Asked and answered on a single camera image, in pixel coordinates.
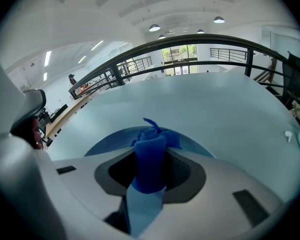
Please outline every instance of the window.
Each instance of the window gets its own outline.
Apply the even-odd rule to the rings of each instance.
[[[198,65],[178,66],[178,63],[198,61],[196,44],[164,48],[161,52],[165,65],[176,65],[165,70],[166,76],[198,73]]]

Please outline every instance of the small white object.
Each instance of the small white object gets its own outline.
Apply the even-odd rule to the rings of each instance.
[[[288,138],[288,143],[290,143],[291,138],[292,138],[292,132],[286,130],[286,131],[284,132],[284,136],[286,136],[286,137]]]

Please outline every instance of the white table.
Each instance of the white table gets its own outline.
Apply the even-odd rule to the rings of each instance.
[[[264,87],[243,74],[197,73],[109,89],[89,102],[51,144],[52,160],[82,157],[143,117],[198,142],[242,168],[284,202],[300,190],[300,127]],[[290,143],[284,131],[293,132]]]

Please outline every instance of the person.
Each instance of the person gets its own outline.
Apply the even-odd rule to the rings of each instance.
[[[69,74],[69,81],[70,81],[71,87],[77,83],[77,81],[74,79],[74,76],[75,76],[74,74]]]

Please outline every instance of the white ceiling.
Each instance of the white ceiling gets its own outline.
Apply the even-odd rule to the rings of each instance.
[[[45,71],[54,79],[78,67],[83,55],[82,65],[89,61],[91,47],[100,40],[103,47],[112,42],[137,46],[170,30],[217,33],[258,21],[293,22],[285,10],[277,0],[19,0],[0,29],[0,63],[8,73],[24,71],[31,82]],[[226,23],[213,23],[216,16]],[[161,29],[149,32],[154,23]],[[43,68],[49,50],[49,66]]]

